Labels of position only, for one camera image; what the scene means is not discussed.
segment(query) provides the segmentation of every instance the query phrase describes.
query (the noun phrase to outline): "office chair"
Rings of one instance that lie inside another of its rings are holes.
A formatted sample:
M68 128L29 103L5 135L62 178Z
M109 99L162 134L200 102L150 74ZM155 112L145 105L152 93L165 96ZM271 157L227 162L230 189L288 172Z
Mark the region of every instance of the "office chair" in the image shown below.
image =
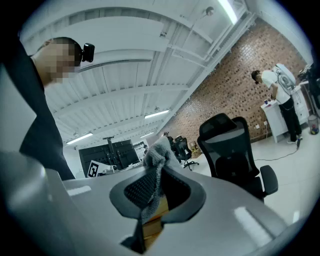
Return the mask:
M278 180L274 170L269 165L260 168L263 191L258 177L260 172L252 154L246 120L243 117L233 118L234 128L224 132L220 130L218 134L217 116L219 115L210 118L200 126L197 139L209 163L211 176L232 182L264 201L264 197L278 190Z
M191 158L192 152L188 148L186 138L181 138L178 141L175 141L174 146L179 153L179 158L184 160L183 168L189 167L189 170L192 171L190 168L191 165L199 165L199 163L194 161L188 162L188 160Z

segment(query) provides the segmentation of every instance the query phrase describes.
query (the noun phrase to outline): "chair base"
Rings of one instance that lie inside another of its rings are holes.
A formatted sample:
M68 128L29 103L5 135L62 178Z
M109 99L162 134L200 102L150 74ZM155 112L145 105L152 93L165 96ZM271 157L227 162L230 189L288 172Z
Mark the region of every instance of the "chair base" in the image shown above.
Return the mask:
M190 168L191 165L199 165L199 163L195 161L191 161L191 162L185 161L183 164L183 169L186 167L189 167L189 170L192 171Z

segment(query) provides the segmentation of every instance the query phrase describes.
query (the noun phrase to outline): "ceiling light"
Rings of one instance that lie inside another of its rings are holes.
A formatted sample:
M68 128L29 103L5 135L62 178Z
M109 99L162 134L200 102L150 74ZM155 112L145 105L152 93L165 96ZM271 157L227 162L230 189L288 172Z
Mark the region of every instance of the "ceiling light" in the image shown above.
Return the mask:
M75 138L75 139L73 139L73 140L70 140L69 142L67 142L67 144L70 145L70 144L72 144L72 143L78 142L78 141L80 141L80 140L82 140L82 139L84 139L84 138L90 137L91 135L93 135L91 132L90 132L90 133L87 133L86 135L83 135L83 136L81 136L81 137L79 137L79 138Z
M146 115L144 117L144 119L147 119L147 118L152 118L152 117L155 117L155 116L158 116L158 115L161 115L161 114L165 114L165 113L168 113L169 110L165 110L165 111L162 111L162 112L158 112L158 113L154 113L154 114L149 114L149 115Z
M155 133L154 131L153 131L153 132L150 132L150 133L148 133L148 134L146 134L146 135L141 136L140 138L146 137L146 136L148 136L148 135L150 135L150 134L154 134L154 133Z
M238 18L231 4L228 2L228 0L218 0L218 2L222 6L222 8L225 10L226 14L229 16L229 19L231 20L232 24L233 25L236 24Z

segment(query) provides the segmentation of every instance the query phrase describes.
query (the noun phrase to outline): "desk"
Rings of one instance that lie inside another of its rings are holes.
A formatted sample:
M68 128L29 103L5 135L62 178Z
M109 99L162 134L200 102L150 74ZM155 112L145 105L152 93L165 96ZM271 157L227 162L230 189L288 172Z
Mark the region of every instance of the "desk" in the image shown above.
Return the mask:
M294 109L296 115L298 116L300 125L306 123L308 121L309 111L307 108L306 100L301 91L301 86L296 86L295 91L291 94L294 101ZM263 104L261 108L264 111L270 125L274 142L278 143L277 137L288 131L286 122L279 108L279 103L276 100L272 100L268 105Z

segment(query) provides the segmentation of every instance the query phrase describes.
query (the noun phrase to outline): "white shirt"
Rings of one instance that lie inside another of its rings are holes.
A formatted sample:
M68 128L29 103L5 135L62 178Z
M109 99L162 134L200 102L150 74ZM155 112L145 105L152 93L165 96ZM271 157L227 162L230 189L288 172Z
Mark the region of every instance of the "white shirt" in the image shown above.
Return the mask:
M262 82L268 87L271 87L271 84L276 84L278 86L278 91L276 93L275 98L278 103L283 104L290 99L290 92L288 90L284 90L281 84L278 83L278 76L275 72L271 70L265 70L261 75Z

